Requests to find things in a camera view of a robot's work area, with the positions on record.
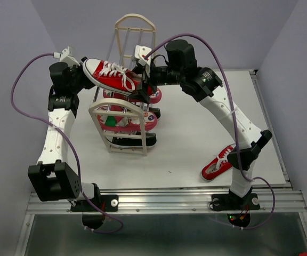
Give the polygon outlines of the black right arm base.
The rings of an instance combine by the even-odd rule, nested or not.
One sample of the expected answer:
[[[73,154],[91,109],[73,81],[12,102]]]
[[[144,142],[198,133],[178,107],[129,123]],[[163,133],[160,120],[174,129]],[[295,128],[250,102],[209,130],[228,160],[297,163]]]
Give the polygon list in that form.
[[[227,211],[229,224],[245,229],[251,221],[250,211],[261,209],[255,193],[248,193],[239,197],[232,192],[228,194],[214,194],[209,202],[209,208],[215,212]]]

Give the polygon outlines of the cream and chrome shoe shelf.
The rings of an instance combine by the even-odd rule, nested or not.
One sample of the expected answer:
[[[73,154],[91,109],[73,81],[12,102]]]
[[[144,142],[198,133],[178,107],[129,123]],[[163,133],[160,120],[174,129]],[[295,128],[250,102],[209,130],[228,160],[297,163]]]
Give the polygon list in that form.
[[[145,43],[150,48],[155,47],[156,33],[156,26],[145,16],[126,14],[115,23],[106,57],[110,57],[116,46],[119,63],[131,70],[136,63],[135,47]],[[160,115],[160,110],[152,105],[160,100],[161,91],[155,92],[149,102],[144,103],[98,87],[89,112],[107,151],[147,155],[147,149],[156,144],[156,135],[151,130],[157,125]]]

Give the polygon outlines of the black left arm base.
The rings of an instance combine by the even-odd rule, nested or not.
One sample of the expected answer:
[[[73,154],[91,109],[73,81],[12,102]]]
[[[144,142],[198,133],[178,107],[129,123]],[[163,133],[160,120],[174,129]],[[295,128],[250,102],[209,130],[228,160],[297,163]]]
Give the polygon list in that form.
[[[99,198],[90,201],[103,212],[117,212],[119,196],[116,194],[101,195]],[[82,213],[82,224],[91,231],[101,231],[100,227],[104,224],[106,216],[100,214],[88,201],[80,200],[71,203],[70,211]]]

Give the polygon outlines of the pink green flip-flop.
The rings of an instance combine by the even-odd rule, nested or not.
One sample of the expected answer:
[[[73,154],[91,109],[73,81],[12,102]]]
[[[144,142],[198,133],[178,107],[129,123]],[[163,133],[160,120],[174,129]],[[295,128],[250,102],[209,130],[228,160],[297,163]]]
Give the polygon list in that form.
[[[106,89],[103,90],[103,97],[104,98],[116,98],[116,99],[122,99],[122,100],[127,99],[126,95],[112,92]],[[149,103],[156,104],[161,100],[161,98],[162,98],[162,91],[160,89],[157,89],[157,91],[150,96]]]
[[[141,131],[140,119],[138,117],[124,117],[112,115],[97,115],[98,121],[103,130],[113,132],[137,132]],[[143,116],[145,131],[155,128],[157,119],[153,121],[146,120]]]

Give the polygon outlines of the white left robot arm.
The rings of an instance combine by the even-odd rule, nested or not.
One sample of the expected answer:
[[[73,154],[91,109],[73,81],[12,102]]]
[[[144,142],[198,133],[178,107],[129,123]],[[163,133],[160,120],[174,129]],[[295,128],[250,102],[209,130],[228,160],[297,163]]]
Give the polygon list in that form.
[[[49,92],[49,126],[43,151],[37,164],[28,168],[28,177],[42,202],[66,199],[75,205],[76,201],[83,200],[89,210],[96,210],[102,199],[99,188],[94,183],[82,183],[69,166],[66,141],[76,120],[78,93],[94,85],[75,58],[63,55],[58,58],[59,62],[49,67],[53,84]]]

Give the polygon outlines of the red sneaker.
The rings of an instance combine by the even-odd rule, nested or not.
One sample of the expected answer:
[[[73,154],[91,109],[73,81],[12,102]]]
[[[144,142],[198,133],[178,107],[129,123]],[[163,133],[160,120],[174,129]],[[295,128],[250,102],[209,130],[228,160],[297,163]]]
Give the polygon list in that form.
[[[233,146],[234,145],[228,145],[225,147],[209,164],[202,169],[201,175],[205,180],[212,181],[232,168],[231,163],[228,161],[228,156],[233,151]]]
[[[95,58],[83,62],[85,76],[96,86],[130,95],[141,84],[141,76],[115,63]]]

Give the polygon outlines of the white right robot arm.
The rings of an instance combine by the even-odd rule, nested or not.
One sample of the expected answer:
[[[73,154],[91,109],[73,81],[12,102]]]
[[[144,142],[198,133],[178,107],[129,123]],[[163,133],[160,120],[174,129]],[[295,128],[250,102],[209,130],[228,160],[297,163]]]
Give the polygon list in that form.
[[[135,47],[133,71],[141,75],[141,82],[130,97],[147,103],[158,86],[178,84],[185,94],[212,113],[236,144],[228,156],[233,167],[228,202],[232,207],[240,208],[247,203],[247,195],[252,190],[254,162],[272,138],[272,133],[254,125],[233,102],[225,75],[218,77],[210,68],[198,66],[190,43],[183,39],[172,40],[165,50],[166,65],[156,66],[152,49]]]

